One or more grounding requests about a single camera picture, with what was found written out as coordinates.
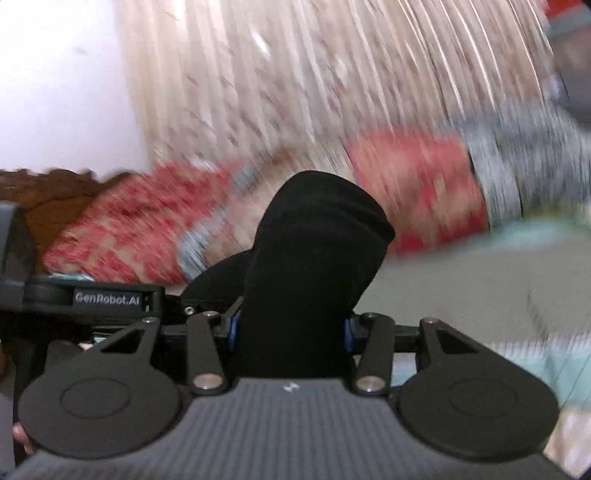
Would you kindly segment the person's hand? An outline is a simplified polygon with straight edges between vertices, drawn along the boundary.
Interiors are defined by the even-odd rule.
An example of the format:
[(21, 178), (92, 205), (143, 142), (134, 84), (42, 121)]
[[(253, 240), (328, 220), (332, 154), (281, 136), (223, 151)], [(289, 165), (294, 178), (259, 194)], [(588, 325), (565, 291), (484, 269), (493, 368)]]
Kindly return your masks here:
[(20, 423), (15, 423), (12, 426), (12, 434), (14, 440), (23, 448), (27, 455), (33, 455), (35, 453), (35, 447)]

